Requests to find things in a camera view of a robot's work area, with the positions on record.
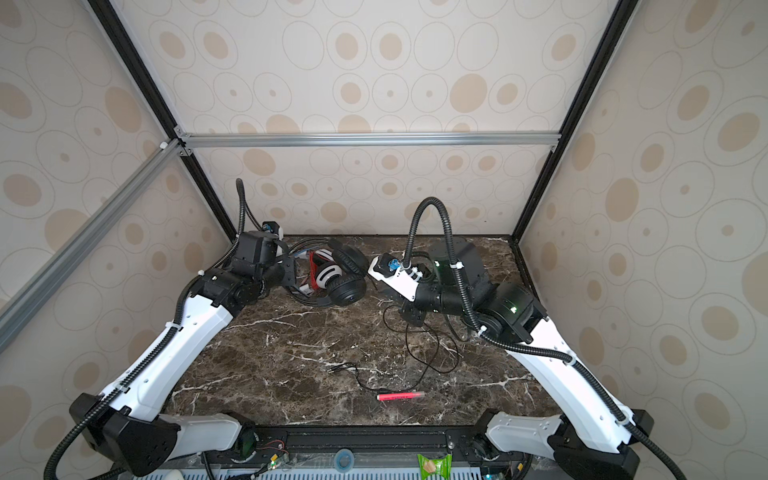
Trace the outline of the black blue headphones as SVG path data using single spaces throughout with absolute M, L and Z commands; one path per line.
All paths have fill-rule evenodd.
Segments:
M 308 250 L 329 249 L 334 260 L 340 265 L 343 274 L 331 280 L 325 290 L 305 295 L 299 291 L 299 286 L 309 274 L 309 261 L 300 255 Z M 286 289 L 287 293 L 299 303 L 311 307 L 349 306 L 361 300 L 367 291 L 366 268 L 367 257 L 356 247 L 342 244 L 332 238 L 307 238 L 299 240 L 291 246 L 286 256 L 295 259 L 297 268 L 297 288 Z

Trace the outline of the white black headphones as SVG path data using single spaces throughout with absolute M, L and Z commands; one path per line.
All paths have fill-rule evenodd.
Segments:
M 342 268 L 334 260 L 329 249 L 308 250 L 302 253 L 300 258 L 306 258 L 309 261 L 309 274 L 299 286 L 299 291 L 305 295 L 325 290 L 331 280 L 343 274 Z

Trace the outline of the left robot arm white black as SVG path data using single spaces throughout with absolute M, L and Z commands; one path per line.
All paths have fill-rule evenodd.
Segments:
M 74 427 L 55 447 L 43 476 L 54 479 L 77 438 L 114 462 L 105 473 L 147 475 L 170 459 L 250 446 L 246 421 L 236 414 L 173 417 L 162 414 L 173 387 L 206 345 L 242 310 L 282 284 L 284 244 L 276 223 L 245 228 L 254 217 L 244 183 L 236 182 L 238 232 L 229 250 L 182 289 L 161 335 L 100 394 L 82 394 L 70 407 Z

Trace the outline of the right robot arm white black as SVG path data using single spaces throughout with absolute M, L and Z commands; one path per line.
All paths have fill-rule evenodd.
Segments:
M 414 244 L 424 212 L 436 209 L 443 229 L 439 253 L 429 258 L 436 277 L 419 279 Z M 653 418 L 632 410 L 606 389 L 569 347 L 540 301 L 524 287 L 492 283 L 474 245 L 453 234 L 449 213 L 436 197 L 415 209 L 401 261 L 388 260 L 387 284 L 406 308 L 462 319 L 470 333 L 522 364 L 561 409 L 552 417 L 491 414 L 483 433 L 497 451 L 519 451 L 554 460 L 573 479 L 631 479 L 640 444 L 676 479 L 685 474 L 650 438 Z

